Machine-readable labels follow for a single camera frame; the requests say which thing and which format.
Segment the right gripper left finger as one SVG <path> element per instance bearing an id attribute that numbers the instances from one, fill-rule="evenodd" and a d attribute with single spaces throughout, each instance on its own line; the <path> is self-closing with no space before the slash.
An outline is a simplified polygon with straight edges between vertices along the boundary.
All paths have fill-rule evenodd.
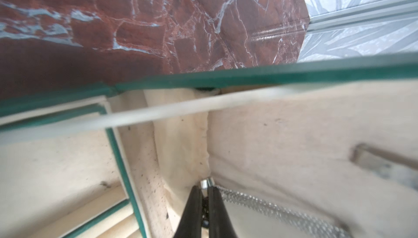
<path id="1" fill-rule="evenodd" d="M 173 238 L 201 238 L 202 202 L 201 189 L 198 186 L 193 186 Z"/>

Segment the green jewelry box beige lining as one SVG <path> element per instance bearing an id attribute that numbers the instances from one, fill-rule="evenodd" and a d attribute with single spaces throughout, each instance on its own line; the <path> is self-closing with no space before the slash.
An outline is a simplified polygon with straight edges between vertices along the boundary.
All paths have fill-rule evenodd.
<path id="1" fill-rule="evenodd" d="M 418 235 L 418 55 L 154 76 L 1 102 L 1 237 Z"/>

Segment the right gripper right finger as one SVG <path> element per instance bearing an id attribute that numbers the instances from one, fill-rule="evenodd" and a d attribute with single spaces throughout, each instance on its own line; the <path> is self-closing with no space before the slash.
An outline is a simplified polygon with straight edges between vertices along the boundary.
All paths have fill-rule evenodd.
<path id="1" fill-rule="evenodd" d="M 220 190 L 208 188 L 209 238 L 238 238 L 223 202 Z"/>

